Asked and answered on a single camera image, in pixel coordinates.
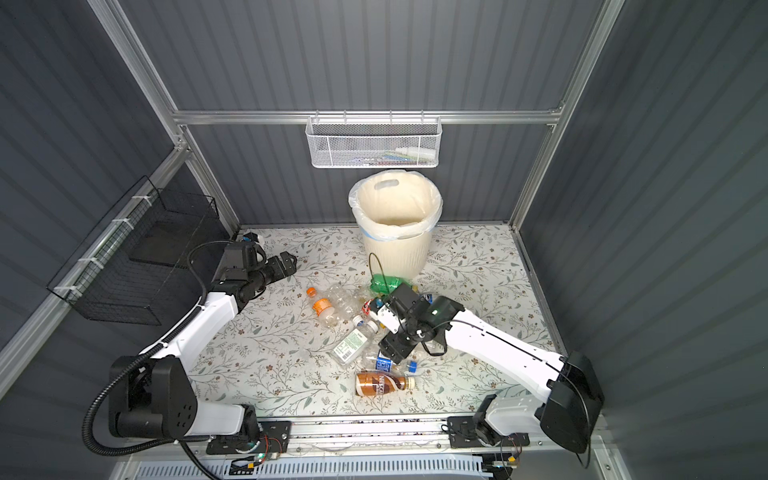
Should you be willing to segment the blue label water bottle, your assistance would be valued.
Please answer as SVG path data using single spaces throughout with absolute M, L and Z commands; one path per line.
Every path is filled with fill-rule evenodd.
M 406 359 L 400 363 L 396 363 L 394 360 L 383 355 L 375 355 L 372 358 L 372 362 L 375 371 L 386 373 L 402 373 L 405 375 L 416 375 L 420 372 L 419 363 L 411 359 Z

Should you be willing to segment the red label cola bottle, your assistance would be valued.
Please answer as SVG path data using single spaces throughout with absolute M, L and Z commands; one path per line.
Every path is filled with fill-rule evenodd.
M 372 298 L 363 303 L 361 311 L 364 315 L 368 317 L 376 318 L 379 309 L 380 309 L 380 298 Z

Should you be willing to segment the large green soda bottle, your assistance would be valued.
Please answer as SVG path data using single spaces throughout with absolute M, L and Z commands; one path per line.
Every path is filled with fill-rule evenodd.
M 407 285 L 409 288 L 412 287 L 408 280 L 401 277 L 375 273 L 370 280 L 369 288 L 378 295 L 388 295 L 401 285 Z

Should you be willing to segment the orange label bottle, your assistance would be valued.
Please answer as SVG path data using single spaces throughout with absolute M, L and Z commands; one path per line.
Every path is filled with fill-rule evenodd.
M 306 290 L 310 307 L 319 321 L 329 327 L 336 327 L 341 322 L 331 300 L 321 290 L 310 287 Z

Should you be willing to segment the green white label bottle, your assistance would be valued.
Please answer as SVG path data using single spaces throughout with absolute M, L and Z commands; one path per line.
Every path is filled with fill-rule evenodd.
M 341 366 L 351 364 L 363 353 L 379 331 L 376 320 L 357 317 L 356 326 L 348 332 L 329 352 L 330 358 Z

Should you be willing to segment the brown drink bottle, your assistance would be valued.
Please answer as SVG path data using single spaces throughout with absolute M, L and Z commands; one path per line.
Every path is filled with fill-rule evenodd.
M 391 372 L 363 371 L 355 377 L 355 393 L 361 397 L 383 396 L 414 388 L 414 378 L 394 375 Z

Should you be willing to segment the clear bottle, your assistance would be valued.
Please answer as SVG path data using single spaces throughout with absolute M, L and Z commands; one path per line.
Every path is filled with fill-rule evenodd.
M 341 284 L 333 284 L 327 290 L 327 296 L 340 316 L 352 320 L 362 314 L 363 301 Z

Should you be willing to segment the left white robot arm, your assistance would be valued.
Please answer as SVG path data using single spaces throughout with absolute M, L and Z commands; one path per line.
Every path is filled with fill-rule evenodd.
M 206 243 L 186 255 L 199 299 L 168 332 L 135 356 L 118 358 L 107 385 L 84 415 L 81 439 L 92 453 L 119 457 L 166 444 L 220 440 L 229 449 L 257 449 L 264 437 L 251 405 L 201 400 L 189 378 L 202 350 L 267 287 L 293 276 L 295 255 L 268 256 L 257 235 L 220 240 L 222 255 L 209 280 L 196 265 Z

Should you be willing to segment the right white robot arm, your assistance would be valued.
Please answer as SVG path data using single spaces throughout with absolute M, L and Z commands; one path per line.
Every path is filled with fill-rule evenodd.
M 438 356 L 456 350 L 505 373 L 525 397 L 490 394 L 472 417 L 475 439 L 496 447 L 517 434 L 542 433 L 576 455 L 591 451 L 591 436 L 605 395 L 591 361 L 563 356 L 515 338 L 444 296 L 426 299 L 407 285 L 372 301 L 374 320 L 388 330 L 379 348 L 395 363 L 417 346 L 436 343 Z

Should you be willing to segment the cream plastic waste bin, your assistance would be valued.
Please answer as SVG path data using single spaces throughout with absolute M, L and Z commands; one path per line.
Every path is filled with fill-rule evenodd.
M 411 280 L 421 273 L 444 205 L 430 179 L 416 171 L 384 170 L 358 181 L 348 204 L 365 250 L 375 254 L 386 275 Z

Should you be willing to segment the white tube in basket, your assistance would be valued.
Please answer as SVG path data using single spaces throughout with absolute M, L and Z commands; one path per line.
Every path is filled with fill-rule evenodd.
M 401 156 L 413 157 L 419 162 L 432 161 L 437 158 L 437 151 L 426 147 L 398 147 L 395 152 Z

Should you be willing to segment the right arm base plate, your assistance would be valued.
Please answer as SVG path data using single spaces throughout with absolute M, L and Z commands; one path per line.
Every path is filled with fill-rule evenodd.
M 530 445 L 527 433 L 513 433 L 503 436 L 496 433 L 484 421 L 476 421 L 473 416 L 451 416 L 441 425 L 454 449 L 480 447 L 521 448 Z

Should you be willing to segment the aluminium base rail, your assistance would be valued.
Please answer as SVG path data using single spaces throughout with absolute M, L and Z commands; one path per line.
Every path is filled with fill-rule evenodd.
M 286 457 L 455 453 L 448 413 L 294 416 Z

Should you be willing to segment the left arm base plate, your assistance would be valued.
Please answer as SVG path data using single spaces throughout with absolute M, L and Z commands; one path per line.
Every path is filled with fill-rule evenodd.
M 217 436 L 207 447 L 208 455 L 283 454 L 287 452 L 293 424 L 290 421 L 260 421 L 255 434 Z

